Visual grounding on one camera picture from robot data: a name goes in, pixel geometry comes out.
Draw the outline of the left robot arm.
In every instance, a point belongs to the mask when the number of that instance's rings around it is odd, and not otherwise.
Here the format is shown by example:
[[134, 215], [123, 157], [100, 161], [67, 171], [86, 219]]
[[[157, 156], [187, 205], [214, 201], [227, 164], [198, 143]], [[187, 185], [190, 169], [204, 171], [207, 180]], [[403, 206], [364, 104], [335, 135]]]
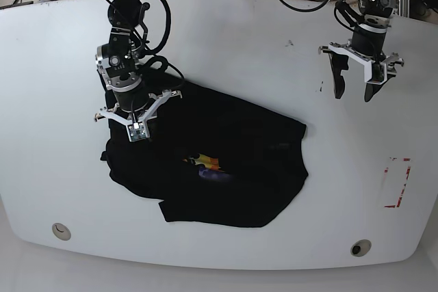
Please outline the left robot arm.
[[345, 91], [342, 72], [349, 70], [348, 61], [352, 59], [363, 66], [364, 101], [368, 102], [397, 75], [396, 66], [403, 66], [404, 60], [397, 53], [383, 52], [396, 0], [358, 0], [358, 5], [359, 9], [354, 10], [346, 0], [335, 4], [334, 15], [341, 14], [346, 21], [342, 26], [352, 32], [352, 38], [345, 44], [332, 42], [320, 47], [319, 52], [329, 56], [336, 99]]

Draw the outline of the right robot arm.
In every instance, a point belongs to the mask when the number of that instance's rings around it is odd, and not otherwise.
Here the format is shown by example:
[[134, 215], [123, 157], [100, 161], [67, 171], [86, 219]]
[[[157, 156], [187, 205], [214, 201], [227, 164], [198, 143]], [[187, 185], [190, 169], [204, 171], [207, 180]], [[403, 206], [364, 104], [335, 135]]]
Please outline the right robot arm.
[[166, 15], [165, 30], [155, 48], [149, 47], [149, 31], [144, 23], [149, 3], [113, 0], [107, 11], [112, 26], [109, 41], [96, 50], [96, 67], [105, 88], [106, 105], [94, 119], [107, 118], [124, 126], [132, 142], [148, 138], [148, 122], [157, 117], [158, 108], [169, 98], [181, 95], [180, 85], [158, 87], [149, 81], [148, 74], [153, 71], [153, 64], [160, 65], [158, 72], [171, 66], [165, 57], [159, 55], [171, 28], [168, 2], [160, 2]]

